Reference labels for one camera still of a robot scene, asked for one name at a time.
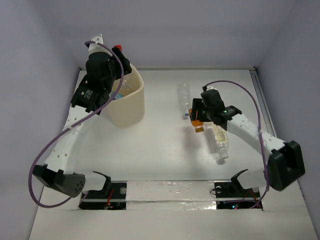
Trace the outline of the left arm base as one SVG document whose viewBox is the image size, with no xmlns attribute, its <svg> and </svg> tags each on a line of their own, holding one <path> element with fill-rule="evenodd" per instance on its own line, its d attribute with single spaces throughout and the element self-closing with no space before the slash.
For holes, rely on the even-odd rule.
<svg viewBox="0 0 320 240">
<path fill-rule="evenodd" d="M 81 210 L 126 210 L 127 182 L 112 181 L 106 174 L 93 172 L 105 178 L 102 189 L 83 193 L 78 207 Z"/>
</svg>

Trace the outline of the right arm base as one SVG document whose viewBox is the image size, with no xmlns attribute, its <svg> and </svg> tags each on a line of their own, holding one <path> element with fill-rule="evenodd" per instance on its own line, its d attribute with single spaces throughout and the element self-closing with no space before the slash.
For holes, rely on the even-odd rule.
<svg viewBox="0 0 320 240">
<path fill-rule="evenodd" d="M 256 192 L 253 188 L 244 189 L 238 180 L 246 171 L 247 169 L 236 173 L 229 181 L 214 183 L 210 194 L 216 197 L 218 210 L 263 209 L 263 205 L 258 203 L 261 198 L 259 189 Z"/>
</svg>

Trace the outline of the orange juice bottle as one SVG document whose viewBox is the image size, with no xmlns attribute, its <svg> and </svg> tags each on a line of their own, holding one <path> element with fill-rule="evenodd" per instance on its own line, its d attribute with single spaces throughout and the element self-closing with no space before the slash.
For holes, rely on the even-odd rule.
<svg viewBox="0 0 320 240">
<path fill-rule="evenodd" d="M 194 127 L 195 132 L 196 133 L 203 132 L 205 130 L 204 129 L 204 122 L 201 122 L 199 120 L 192 120 L 191 119 L 191 116 L 192 116 L 192 109 L 191 108 L 188 110 L 188 113 L 189 113 L 189 118 L 190 118 L 191 125 Z"/>
</svg>

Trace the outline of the blue label water bottle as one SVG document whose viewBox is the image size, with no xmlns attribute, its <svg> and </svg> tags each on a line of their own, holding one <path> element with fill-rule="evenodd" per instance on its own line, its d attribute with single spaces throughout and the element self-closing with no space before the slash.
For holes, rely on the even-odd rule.
<svg viewBox="0 0 320 240">
<path fill-rule="evenodd" d="M 120 94 L 119 92 L 117 94 L 115 94 L 114 92 L 111 92 L 109 96 L 113 97 L 114 100 L 117 100 L 117 99 L 120 99 L 120 98 L 124 97 L 124 95 Z"/>
</svg>

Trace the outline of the red label cola bottle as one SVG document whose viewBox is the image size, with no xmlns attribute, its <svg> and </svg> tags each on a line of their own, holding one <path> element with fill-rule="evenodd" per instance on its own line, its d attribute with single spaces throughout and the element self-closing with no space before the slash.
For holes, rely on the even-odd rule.
<svg viewBox="0 0 320 240">
<path fill-rule="evenodd" d="M 122 50 L 122 46 L 120 44 L 115 45 L 114 47 L 119 47 Z M 126 91 L 128 91 L 128 90 L 132 89 L 132 86 L 133 86 L 133 83 L 132 83 L 132 80 L 129 77 L 129 74 L 124 75 L 121 88 L 126 90 Z"/>
</svg>

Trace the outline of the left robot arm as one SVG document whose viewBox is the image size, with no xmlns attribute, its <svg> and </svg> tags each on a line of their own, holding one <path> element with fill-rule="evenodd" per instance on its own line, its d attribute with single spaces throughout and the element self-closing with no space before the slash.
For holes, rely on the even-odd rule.
<svg viewBox="0 0 320 240">
<path fill-rule="evenodd" d="M 69 108 L 69 116 L 62 133 L 51 143 L 54 148 L 43 164 L 33 163 L 28 176 L 28 186 L 32 178 L 37 178 L 45 187 L 77 197 L 83 190 L 86 177 L 75 173 L 78 154 L 93 121 L 100 115 L 119 92 L 113 90 L 116 80 L 123 80 L 132 72 L 130 61 L 125 58 L 120 45 L 89 54 L 85 64 L 86 74 L 75 90 Z"/>
</svg>

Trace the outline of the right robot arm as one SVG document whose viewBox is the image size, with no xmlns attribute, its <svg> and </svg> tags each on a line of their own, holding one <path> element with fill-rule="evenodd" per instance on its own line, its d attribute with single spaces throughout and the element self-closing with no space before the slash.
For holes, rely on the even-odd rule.
<svg viewBox="0 0 320 240">
<path fill-rule="evenodd" d="M 296 141 L 286 142 L 263 131 L 235 106 L 225 106 L 215 89 L 206 90 L 200 98 L 192 100 L 190 119 L 222 127 L 262 156 L 262 169 L 245 169 L 235 175 L 230 183 L 235 196 L 256 187 L 270 187 L 280 192 L 306 173 L 302 149 Z"/>
</svg>

